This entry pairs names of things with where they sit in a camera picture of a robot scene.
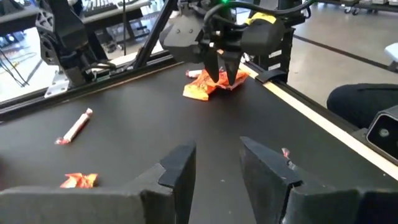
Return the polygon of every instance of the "cable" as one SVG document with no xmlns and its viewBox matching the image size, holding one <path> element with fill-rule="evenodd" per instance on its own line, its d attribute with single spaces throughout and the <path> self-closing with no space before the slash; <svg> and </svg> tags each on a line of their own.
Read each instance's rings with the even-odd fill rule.
<svg viewBox="0 0 398 224">
<path fill-rule="evenodd" d="M 40 58 L 39 62 L 36 63 L 36 66 L 29 72 L 26 81 L 29 82 L 30 79 L 36 74 L 37 70 L 40 68 L 41 64 L 43 63 L 43 59 Z"/>
<path fill-rule="evenodd" d="M 13 61 L 13 60 L 15 60 L 15 59 L 19 59 L 19 58 L 21 58 L 21 57 L 25 57 L 25 56 L 28 56 L 28 55 L 31 55 L 30 57 L 28 57 L 28 58 L 31 58 L 31 57 L 36 56 L 37 53 L 36 53 L 36 52 L 29 52 L 29 53 L 26 53 L 26 54 L 23 54 L 23 55 L 19 55 L 19 56 L 10 58 L 10 61 Z"/>
<path fill-rule="evenodd" d="M 21 78 L 21 80 L 26 84 L 29 85 L 29 83 L 27 83 L 24 78 L 22 77 L 22 75 L 18 72 L 18 69 L 10 62 L 10 60 L 7 58 L 6 54 L 0 49 L 0 52 L 2 53 L 2 55 L 4 56 L 4 58 L 7 60 L 8 63 L 10 63 L 10 65 L 12 66 L 12 68 L 17 72 L 19 78 Z"/>
<path fill-rule="evenodd" d="M 306 18 L 306 19 L 311 18 L 311 15 L 312 15 L 312 14 L 311 14 L 311 8 L 308 7 L 308 8 L 307 8 L 307 15 L 305 16 L 305 18 Z"/>
<path fill-rule="evenodd" d="M 115 65 L 114 63 L 111 63 L 111 62 L 108 62 L 108 61 L 105 61 L 105 60 L 100 60 L 98 63 L 94 63 L 94 64 L 92 64 L 92 65 L 89 65 L 89 66 L 87 66 L 87 67 L 84 67 L 84 68 L 82 69 L 82 71 L 85 72 L 85 71 L 90 70 L 90 69 L 93 69 L 93 68 L 114 70 L 114 69 L 116 69 L 117 67 L 116 67 L 116 65 Z"/>
<path fill-rule="evenodd" d="M 195 12 L 197 12 L 199 15 L 201 15 L 201 16 L 203 16 L 203 17 L 204 17 L 204 16 L 206 15 L 206 13 L 207 13 L 206 10 L 204 10 L 204 9 L 202 9 L 202 8 L 196 6 L 196 5 L 192 5 L 191 8 L 192 8 Z M 235 29 L 244 28 L 244 27 L 247 26 L 246 24 L 242 24 L 242 25 L 235 24 L 234 22 L 229 21 L 229 20 L 227 20 L 227 19 L 225 19 L 225 18 L 222 18 L 222 17 L 219 16 L 219 15 L 214 15 L 214 18 L 217 19 L 217 20 L 220 21 L 220 22 L 224 22 L 226 26 L 232 27 L 232 28 L 235 28 Z"/>
<path fill-rule="evenodd" d="M 6 64 L 3 63 L 1 58 L 0 58 L 0 67 L 2 67 L 8 74 L 10 74 L 10 76 L 15 80 L 15 82 L 20 87 L 23 87 L 23 84 L 12 74 L 12 72 L 7 68 Z"/>
<path fill-rule="evenodd" d="M 24 61 L 26 61 L 26 60 L 28 60 L 28 59 L 30 59 L 30 58 L 36 56 L 36 53 L 35 53 L 35 52 L 31 52 L 30 54 L 31 54 L 31 56 L 29 56 L 29 57 L 26 57 L 26 58 L 24 58 L 24 59 L 22 59 L 22 60 L 19 60 L 19 61 L 16 61 L 16 62 L 12 62 L 13 66 L 17 67 L 20 63 L 22 63 L 22 62 L 24 62 Z M 17 59 L 17 58 L 21 58 L 21 57 L 27 56 L 27 55 L 29 55 L 29 54 L 24 54 L 24 55 L 21 55 L 21 56 L 12 58 L 12 59 L 10 59 L 10 60 Z M 4 72 L 0 72 L 0 75 L 3 74 L 3 73 L 6 73 L 6 72 L 8 72 L 8 71 L 4 70 Z"/>
<path fill-rule="evenodd" d="M 225 4 L 218 4 L 215 7 L 212 7 L 209 11 L 206 12 L 205 18 L 203 19 L 203 28 L 204 30 L 208 30 L 208 23 L 210 22 L 210 19 L 216 15 L 216 13 L 224 8 L 234 8 L 234 7 L 240 7 L 240 8 L 244 8 L 244 9 L 250 9 L 253 11 L 257 11 L 257 12 L 262 12 L 265 14 L 270 14 L 273 16 L 288 16 L 290 14 L 293 14 L 297 11 L 301 11 L 303 9 L 306 9 L 308 7 L 310 7 L 313 3 L 315 2 L 315 0 L 308 0 L 306 2 L 304 2 L 303 4 L 299 5 L 299 6 L 295 6 L 293 8 L 290 9 L 283 9 L 283 10 L 272 10 L 272 9 L 266 9 L 260 6 L 257 6 L 255 4 L 251 4 L 251 3 L 246 3 L 246 2 L 237 2 L 237 1 L 230 1 L 227 2 Z"/>
<path fill-rule="evenodd" d="M 127 54 L 127 46 L 126 46 L 126 32 L 127 32 L 127 18 L 126 18 L 126 0 L 123 0 L 123 50 L 124 56 Z"/>
</svg>

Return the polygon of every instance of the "black tabletop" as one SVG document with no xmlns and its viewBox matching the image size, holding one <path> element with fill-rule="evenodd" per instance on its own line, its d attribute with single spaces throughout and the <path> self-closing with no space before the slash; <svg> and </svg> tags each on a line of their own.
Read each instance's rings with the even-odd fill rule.
<svg viewBox="0 0 398 224">
<path fill-rule="evenodd" d="M 0 188 L 57 187 L 64 174 L 98 173 L 122 185 L 180 143 L 197 142 L 191 223 L 254 223 L 239 166 L 240 136 L 282 152 L 338 188 L 398 188 L 397 182 L 252 78 L 210 101 L 182 96 L 191 82 L 179 65 L 0 126 Z M 67 146 L 56 146 L 80 115 L 94 114 Z"/>
</svg>

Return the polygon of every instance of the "floor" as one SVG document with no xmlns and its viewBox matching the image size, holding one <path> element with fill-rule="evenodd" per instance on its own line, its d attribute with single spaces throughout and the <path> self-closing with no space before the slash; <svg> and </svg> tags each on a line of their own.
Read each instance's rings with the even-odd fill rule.
<svg viewBox="0 0 398 224">
<path fill-rule="evenodd" d="M 145 8 L 144 13 L 150 13 L 154 10 L 153 7 Z M 238 15 L 238 21 L 242 21 L 248 13 L 240 11 Z M 296 27 L 295 34 L 379 63 L 389 64 L 391 61 L 385 55 L 384 47 L 398 41 L 397 19 L 398 14 L 384 12 L 367 14 L 363 11 L 357 16 L 352 16 L 345 14 L 342 7 L 319 3 L 312 7 L 312 17 Z M 149 18 L 143 23 L 150 27 L 154 19 Z M 39 46 L 36 44 L 37 33 L 32 29 L 27 31 L 27 35 L 29 43 L 34 43 L 30 44 L 29 52 L 37 54 L 17 66 L 24 78 L 29 76 L 40 59 Z M 143 40 L 130 43 L 127 53 L 137 51 L 142 43 Z M 109 58 L 121 55 L 123 52 L 117 50 L 109 54 Z M 30 85 L 24 88 L 19 87 L 9 75 L 1 74 L 0 101 L 48 86 L 56 69 L 42 63 L 31 77 Z M 398 74 L 294 39 L 289 85 L 325 105 L 332 89 L 349 83 L 398 84 Z"/>
</svg>

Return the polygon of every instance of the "candy wrapper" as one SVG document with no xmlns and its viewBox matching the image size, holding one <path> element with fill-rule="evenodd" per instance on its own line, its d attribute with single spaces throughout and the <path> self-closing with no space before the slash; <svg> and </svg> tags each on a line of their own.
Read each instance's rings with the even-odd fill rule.
<svg viewBox="0 0 398 224">
<path fill-rule="evenodd" d="M 60 187 L 61 188 L 85 188 L 91 189 L 98 174 L 83 175 L 81 173 L 65 174 L 69 177 Z"/>
<path fill-rule="evenodd" d="M 55 143 L 64 145 L 72 142 L 73 138 L 84 127 L 85 123 L 87 123 L 92 114 L 93 110 L 87 108 L 86 113 L 83 113 L 80 116 L 80 118 L 76 121 L 76 123 L 69 129 L 69 131 L 62 138 L 57 138 L 57 140 L 55 140 Z"/>
<path fill-rule="evenodd" d="M 248 72 L 238 70 L 238 73 L 236 74 L 235 84 L 233 86 L 230 86 L 228 84 L 227 74 L 226 72 L 222 71 L 222 69 L 220 69 L 219 72 L 220 78 L 217 83 L 215 83 L 210 78 L 207 71 L 203 69 L 201 71 L 201 74 L 198 76 L 198 78 L 195 81 L 191 82 L 188 85 L 185 85 L 182 95 L 196 100 L 208 101 L 209 94 L 215 91 L 216 88 L 233 90 L 235 87 L 242 84 L 245 81 L 245 79 L 248 77 L 248 75 L 249 75 Z"/>
<path fill-rule="evenodd" d="M 286 159 L 289 159 L 290 151 L 286 148 L 282 148 L 282 153 Z"/>
<path fill-rule="evenodd" d="M 188 77 L 188 78 L 198 78 L 200 74 L 201 74 L 201 70 L 187 70 L 185 72 L 185 76 Z"/>
</svg>

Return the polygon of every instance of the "white candy wrapper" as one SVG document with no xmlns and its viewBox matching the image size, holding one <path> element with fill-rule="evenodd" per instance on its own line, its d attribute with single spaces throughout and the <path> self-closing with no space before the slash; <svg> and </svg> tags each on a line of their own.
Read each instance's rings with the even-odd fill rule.
<svg viewBox="0 0 398 224">
<path fill-rule="evenodd" d="M 189 70 L 187 70 L 186 72 L 185 72 L 185 75 L 187 76 L 187 77 L 189 77 L 189 78 L 198 78 L 198 76 L 201 74 L 201 70 L 192 70 L 192 71 L 189 71 Z"/>
<path fill-rule="evenodd" d="M 289 151 L 288 149 L 282 148 L 282 153 L 284 154 L 284 157 L 285 157 L 286 159 L 289 159 L 290 151 Z"/>
<path fill-rule="evenodd" d="M 56 144 L 64 145 L 72 142 L 73 138 L 77 135 L 79 130 L 84 127 L 85 123 L 89 120 L 93 114 L 93 110 L 87 108 L 86 113 L 83 113 L 76 123 L 69 129 L 69 131 L 62 137 L 55 140 Z"/>
</svg>

